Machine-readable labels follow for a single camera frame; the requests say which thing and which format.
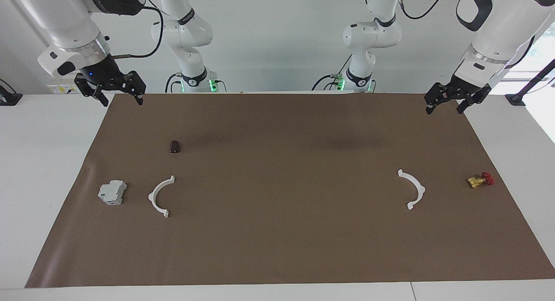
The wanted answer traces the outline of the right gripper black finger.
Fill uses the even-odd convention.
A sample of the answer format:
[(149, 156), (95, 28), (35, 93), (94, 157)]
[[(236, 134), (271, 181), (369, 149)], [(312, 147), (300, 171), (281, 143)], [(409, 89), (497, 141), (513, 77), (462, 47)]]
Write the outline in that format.
[(133, 96), (138, 105), (143, 105), (146, 84), (137, 71), (132, 70), (127, 74), (117, 76), (117, 85), (119, 91)]
[(109, 101), (105, 96), (105, 94), (103, 93), (101, 85), (96, 85), (93, 88), (93, 86), (91, 86), (91, 83), (81, 73), (76, 74), (75, 85), (77, 86), (78, 90), (81, 92), (81, 95), (83, 95), (83, 97), (92, 97), (96, 101), (101, 102), (103, 107), (108, 106)]

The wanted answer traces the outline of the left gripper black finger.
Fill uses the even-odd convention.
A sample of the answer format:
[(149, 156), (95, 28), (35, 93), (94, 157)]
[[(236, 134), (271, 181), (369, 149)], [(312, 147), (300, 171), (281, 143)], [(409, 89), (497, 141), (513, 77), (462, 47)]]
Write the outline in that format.
[(482, 103), (484, 99), (486, 99), (486, 97), (488, 96), (491, 90), (492, 90), (491, 86), (485, 86), (481, 90), (477, 91), (476, 93), (466, 94), (462, 102), (460, 102), (459, 106), (457, 107), (458, 114), (460, 115), (463, 114), (464, 111), (466, 111), (466, 109), (473, 104)]
[(450, 100), (453, 88), (449, 85), (434, 83), (428, 92), (424, 95), (424, 101), (427, 104), (426, 113), (431, 115), (436, 107)]

